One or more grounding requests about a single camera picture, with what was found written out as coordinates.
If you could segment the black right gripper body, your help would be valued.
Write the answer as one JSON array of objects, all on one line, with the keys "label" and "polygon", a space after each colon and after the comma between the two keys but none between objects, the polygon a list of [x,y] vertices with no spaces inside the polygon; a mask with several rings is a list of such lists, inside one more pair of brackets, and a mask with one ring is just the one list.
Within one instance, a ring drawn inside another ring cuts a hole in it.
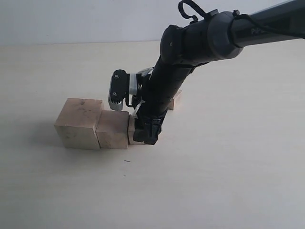
[{"label": "black right gripper body", "polygon": [[136,94],[132,96],[132,106],[138,112],[152,117],[162,115],[169,104],[169,74],[136,74]]}]

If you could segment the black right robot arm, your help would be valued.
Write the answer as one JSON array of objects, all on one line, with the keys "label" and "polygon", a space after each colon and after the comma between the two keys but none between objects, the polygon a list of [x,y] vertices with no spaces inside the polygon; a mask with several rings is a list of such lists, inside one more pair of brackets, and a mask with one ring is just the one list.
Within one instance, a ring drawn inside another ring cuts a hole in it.
[{"label": "black right robot arm", "polygon": [[157,142],[170,102],[196,68],[233,59],[247,46],[305,36],[302,0],[288,0],[250,15],[238,10],[204,12],[191,0],[187,4],[203,19],[193,15],[188,26],[168,26],[155,66],[139,72],[140,94],[132,98],[136,107],[132,138],[136,142]]}]

